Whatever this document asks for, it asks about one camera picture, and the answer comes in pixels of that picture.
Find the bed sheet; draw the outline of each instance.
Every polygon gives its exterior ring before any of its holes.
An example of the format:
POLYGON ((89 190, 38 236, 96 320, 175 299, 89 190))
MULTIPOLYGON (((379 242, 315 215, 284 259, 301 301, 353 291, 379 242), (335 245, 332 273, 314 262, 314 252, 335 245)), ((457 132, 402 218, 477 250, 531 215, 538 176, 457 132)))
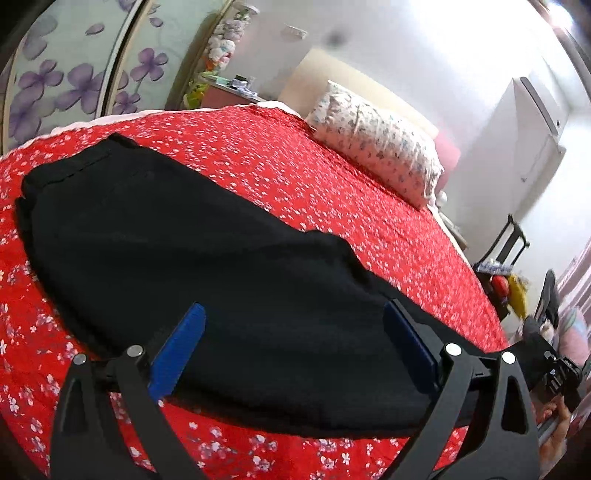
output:
MULTIPOLYGON (((50 461, 60 386, 83 347, 62 329, 30 269, 14 223, 14 200, 33 167, 69 157, 115 131, 201 172, 292 227, 340 235, 367 268, 479 347, 506 347, 494 309, 432 214, 415 210, 316 143, 293 115, 231 107, 64 131, 0 162, 0 413, 42 470, 50 461)), ((131 455, 150 468, 120 398, 112 399, 131 455)), ((160 406, 210 478, 374 479, 405 443, 270 434, 166 402, 160 406)), ((439 466, 455 458, 464 435, 464 429, 453 433, 439 466)))

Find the black cloth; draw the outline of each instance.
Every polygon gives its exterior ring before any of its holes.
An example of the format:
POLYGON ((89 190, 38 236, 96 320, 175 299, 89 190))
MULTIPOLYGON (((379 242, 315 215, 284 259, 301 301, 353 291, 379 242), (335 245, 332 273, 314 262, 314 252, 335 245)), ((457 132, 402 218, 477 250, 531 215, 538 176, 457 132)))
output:
POLYGON ((27 254, 72 334, 115 356, 201 303, 205 334, 175 395, 240 424, 411 434, 429 400, 385 336, 388 299, 443 342, 479 353, 366 270, 345 240, 295 230, 120 135, 35 168, 22 193, 27 254))

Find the pink object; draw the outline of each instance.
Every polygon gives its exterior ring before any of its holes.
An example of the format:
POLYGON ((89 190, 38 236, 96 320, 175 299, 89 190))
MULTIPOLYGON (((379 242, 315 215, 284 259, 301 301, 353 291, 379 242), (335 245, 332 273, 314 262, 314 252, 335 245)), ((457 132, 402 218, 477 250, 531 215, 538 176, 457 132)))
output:
POLYGON ((435 193, 439 193, 446 185, 449 175, 451 175, 453 169, 456 168, 457 162, 460 159, 462 152, 441 132, 439 132, 435 137, 435 150, 437 151, 439 162, 443 168, 445 168, 445 171, 443 174, 441 174, 437 185, 435 186, 435 193))

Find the headboard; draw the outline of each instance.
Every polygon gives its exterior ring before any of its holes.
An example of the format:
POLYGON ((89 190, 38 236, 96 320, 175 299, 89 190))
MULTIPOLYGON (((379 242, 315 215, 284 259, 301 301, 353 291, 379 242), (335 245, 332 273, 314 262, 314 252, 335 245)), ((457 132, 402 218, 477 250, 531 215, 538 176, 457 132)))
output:
POLYGON ((319 48, 312 48, 296 67, 279 95, 279 101, 305 118, 326 90, 328 80, 348 88, 380 108, 396 112, 422 128, 431 138, 437 136, 437 128, 404 100, 366 74, 319 48))

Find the floral pillowcase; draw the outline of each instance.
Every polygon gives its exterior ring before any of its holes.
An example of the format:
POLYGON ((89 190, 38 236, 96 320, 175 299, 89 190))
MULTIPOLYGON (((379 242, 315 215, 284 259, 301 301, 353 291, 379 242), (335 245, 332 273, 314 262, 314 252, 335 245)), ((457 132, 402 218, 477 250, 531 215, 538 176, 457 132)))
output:
POLYGON ((435 144, 405 118, 329 82, 306 121, 316 140, 373 172, 415 208, 434 197, 443 173, 435 144))

